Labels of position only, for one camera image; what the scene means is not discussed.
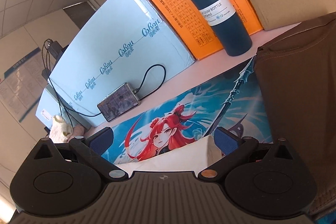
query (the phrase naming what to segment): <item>dark blue vacuum bottle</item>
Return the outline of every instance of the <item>dark blue vacuum bottle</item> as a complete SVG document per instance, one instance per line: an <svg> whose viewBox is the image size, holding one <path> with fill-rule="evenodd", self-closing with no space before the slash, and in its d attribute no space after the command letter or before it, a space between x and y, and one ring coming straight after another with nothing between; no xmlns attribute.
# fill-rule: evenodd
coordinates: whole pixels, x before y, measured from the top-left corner
<svg viewBox="0 0 336 224"><path fill-rule="evenodd" d="M230 56L247 52L252 40L229 0L191 0Z"/></svg>

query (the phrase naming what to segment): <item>red-haired anime girl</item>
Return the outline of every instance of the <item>red-haired anime girl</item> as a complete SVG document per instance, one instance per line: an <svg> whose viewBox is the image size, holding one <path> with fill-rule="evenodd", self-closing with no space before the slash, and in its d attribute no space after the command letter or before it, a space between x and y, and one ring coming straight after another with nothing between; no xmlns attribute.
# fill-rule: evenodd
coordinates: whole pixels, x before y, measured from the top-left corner
<svg viewBox="0 0 336 224"><path fill-rule="evenodd" d="M142 142L148 141L147 145L137 156L132 156L129 151L129 142L135 126L141 119L140 117L125 137L125 149L128 156L131 159L137 158L141 161L193 143L195 141L194 138L186 138L182 135L182 130L189 128L182 123L189 120L196 112L190 115L182 115L183 111L184 105L179 105L173 110L173 113L169 113L162 118L155 118L150 125L151 131L149 135L144 139L140 138Z"/></svg>

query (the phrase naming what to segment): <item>white sticker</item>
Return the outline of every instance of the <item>white sticker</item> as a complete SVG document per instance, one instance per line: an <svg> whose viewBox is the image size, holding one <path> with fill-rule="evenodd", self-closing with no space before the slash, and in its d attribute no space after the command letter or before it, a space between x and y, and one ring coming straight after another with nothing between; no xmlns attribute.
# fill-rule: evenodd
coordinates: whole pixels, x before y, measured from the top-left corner
<svg viewBox="0 0 336 224"><path fill-rule="evenodd" d="M208 7L199 10L210 26L217 25L232 17L236 10L229 0L218 0Z"/></svg>
<svg viewBox="0 0 336 224"><path fill-rule="evenodd" d="M45 109L43 109L41 111L41 114L43 117L45 117L48 121L51 121L53 119L53 117L49 114L48 111L46 111Z"/></svg>

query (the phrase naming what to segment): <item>brown cloth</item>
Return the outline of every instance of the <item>brown cloth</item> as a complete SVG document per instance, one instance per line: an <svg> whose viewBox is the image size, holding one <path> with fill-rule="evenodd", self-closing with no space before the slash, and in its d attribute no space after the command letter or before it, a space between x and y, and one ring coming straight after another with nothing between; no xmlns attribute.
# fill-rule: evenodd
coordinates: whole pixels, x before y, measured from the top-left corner
<svg viewBox="0 0 336 224"><path fill-rule="evenodd" d="M316 180L318 219L336 209L336 13L259 47L254 70L273 139L288 139Z"/></svg>

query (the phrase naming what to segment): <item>pink tabletop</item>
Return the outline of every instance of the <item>pink tabletop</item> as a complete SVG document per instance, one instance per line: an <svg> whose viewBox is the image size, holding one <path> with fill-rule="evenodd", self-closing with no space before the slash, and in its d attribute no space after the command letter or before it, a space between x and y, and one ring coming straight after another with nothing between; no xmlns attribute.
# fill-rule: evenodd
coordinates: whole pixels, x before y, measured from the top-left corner
<svg viewBox="0 0 336 224"><path fill-rule="evenodd" d="M104 127L114 127L123 121L126 121L153 107L156 107L163 102L206 82L207 80L223 73L224 71L229 70L241 62L244 62L245 60L253 57L256 54L258 47L286 32L287 30L295 27L296 25L298 24L281 27L271 31L260 31L252 35L252 48L243 55L231 57L228 56L224 50L222 50L201 61L195 62L189 68L176 75L169 81L165 82L159 90L141 101L139 106L121 115L112 122L104 122L96 128L92 127L85 134L85 136L89 137Z"/></svg>

